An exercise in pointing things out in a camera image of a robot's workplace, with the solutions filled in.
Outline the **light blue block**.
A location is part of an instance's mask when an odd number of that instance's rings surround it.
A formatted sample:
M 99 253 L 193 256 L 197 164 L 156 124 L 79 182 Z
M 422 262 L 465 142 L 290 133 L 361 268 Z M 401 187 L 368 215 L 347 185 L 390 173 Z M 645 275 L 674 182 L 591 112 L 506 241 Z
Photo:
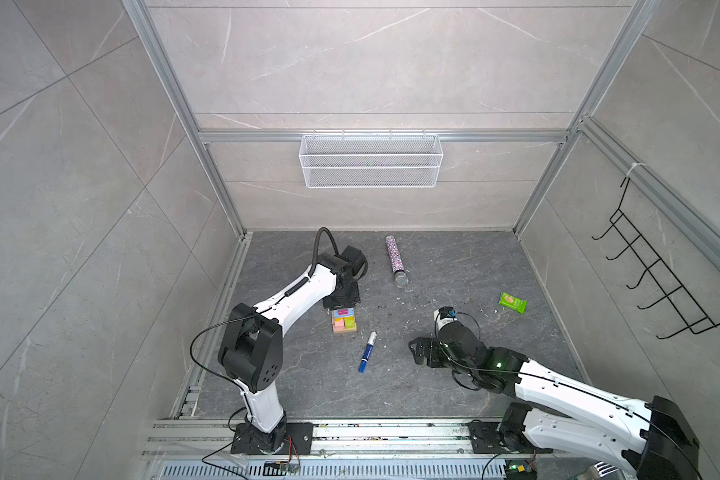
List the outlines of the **light blue block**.
M 332 318 L 333 318 L 333 319 L 340 319 L 340 318 L 354 317 L 354 316 L 355 316 L 355 312 L 354 312 L 354 309 L 353 309 L 353 308 L 346 308 L 346 310 L 348 310 L 348 315 L 346 315 L 346 316 L 344 316 L 344 317 L 337 317 L 337 316 L 335 315 L 335 313 L 334 313 L 334 311 L 336 311 L 336 310 L 332 310 L 332 311 L 331 311 Z

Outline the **glitter sprinkle tube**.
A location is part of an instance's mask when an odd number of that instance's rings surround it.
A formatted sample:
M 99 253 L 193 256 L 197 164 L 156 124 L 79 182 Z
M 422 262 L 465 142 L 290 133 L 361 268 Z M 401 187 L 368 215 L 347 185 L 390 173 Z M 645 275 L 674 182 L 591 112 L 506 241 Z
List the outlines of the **glitter sprinkle tube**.
M 394 284 L 398 288 L 404 288 L 408 284 L 408 276 L 402 261 L 396 238 L 393 235 L 387 235 L 385 237 L 385 243 L 393 273 Z

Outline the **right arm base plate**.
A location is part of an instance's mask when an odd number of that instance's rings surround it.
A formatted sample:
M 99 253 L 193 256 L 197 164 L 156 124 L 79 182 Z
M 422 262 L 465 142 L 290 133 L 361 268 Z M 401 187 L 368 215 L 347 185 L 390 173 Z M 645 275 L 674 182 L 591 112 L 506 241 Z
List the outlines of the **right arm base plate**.
M 466 424 L 474 454 L 547 454 L 551 449 L 534 446 L 522 429 L 503 426 L 501 422 L 472 420 Z

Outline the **blue white marker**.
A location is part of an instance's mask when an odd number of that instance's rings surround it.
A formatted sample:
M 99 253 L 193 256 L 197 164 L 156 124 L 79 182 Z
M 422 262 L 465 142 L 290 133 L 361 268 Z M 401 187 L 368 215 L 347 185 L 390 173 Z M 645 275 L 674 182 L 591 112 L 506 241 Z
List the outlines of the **blue white marker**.
M 372 352 L 373 352 L 373 348 L 374 348 L 376 339 L 377 339 L 377 332 L 376 332 L 376 331 L 372 331 L 372 332 L 370 333 L 370 335 L 369 335 L 369 338 L 368 338 L 368 341 L 367 341 L 367 343 L 366 343 L 366 346 L 365 346 L 363 355 L 362 355 L 361 360 L 360 360 L 360 364 L 359 364 L 359 366 L 358 366 L 358 372 L 359 372 L 359 373 L 364 373 L 364 372 L 365 372 L 365 370 L 366 370 L 366 368 L 367 368 L 367 366 L 368 366 L 368 363 L 369 363 L 369 361 L 370 361 L 370 358 L 371 358 L 371 355 L 372 355 Z

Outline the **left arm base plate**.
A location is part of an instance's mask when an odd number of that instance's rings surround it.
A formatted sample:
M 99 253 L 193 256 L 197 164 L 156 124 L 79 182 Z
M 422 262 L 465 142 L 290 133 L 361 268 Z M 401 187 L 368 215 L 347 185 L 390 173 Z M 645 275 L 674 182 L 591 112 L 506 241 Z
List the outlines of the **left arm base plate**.
M 249 422 L 235 426 L 232 454 L 308 455 L 315 425 L 308 422 L 281 422 L 272 432 L 262 432 Z

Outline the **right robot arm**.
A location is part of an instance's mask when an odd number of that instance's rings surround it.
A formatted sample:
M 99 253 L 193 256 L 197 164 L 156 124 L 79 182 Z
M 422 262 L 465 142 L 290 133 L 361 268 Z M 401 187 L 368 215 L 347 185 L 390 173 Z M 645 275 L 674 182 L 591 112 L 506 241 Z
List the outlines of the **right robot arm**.
M 451 311 L 435 315 L 434 333 L 408 344 L 414 361 L 464 375 L 472 391 L 513 398 L 497 425 L 478 421 L 476 451 L 495 443 L 507 453 L 563 451 L 603 461 L 638 479 L 698 479 L 700 442 L 673 401 L 600 390 L 526 355 L 486 346 Z

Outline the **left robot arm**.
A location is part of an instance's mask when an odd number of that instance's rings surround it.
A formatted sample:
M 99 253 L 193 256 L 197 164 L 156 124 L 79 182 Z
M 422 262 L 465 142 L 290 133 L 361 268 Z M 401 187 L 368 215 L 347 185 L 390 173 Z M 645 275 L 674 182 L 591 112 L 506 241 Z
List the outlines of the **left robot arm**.
M 236 305 L 225 325 L 217 361 L 241 390 L 247 420 L 270 434 L 286 417 L 276 378 L 282 370 L 284 337 L 315 304 L 343 309 L 359 303 L 358 281 L 367 271 L 361 250 L 348 246 L 339 254 L 322 253 L 302 275 L 254 306 Z

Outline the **green circuit board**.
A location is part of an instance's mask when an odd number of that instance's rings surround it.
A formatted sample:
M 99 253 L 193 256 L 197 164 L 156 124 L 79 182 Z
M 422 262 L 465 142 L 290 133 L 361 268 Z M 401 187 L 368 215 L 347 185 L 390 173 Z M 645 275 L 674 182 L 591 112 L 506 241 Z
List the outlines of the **green circuit board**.
M 536 480 L 538 476 L 530 463 L 519 460 L 507 461 L 504 474 L 506 480 Z

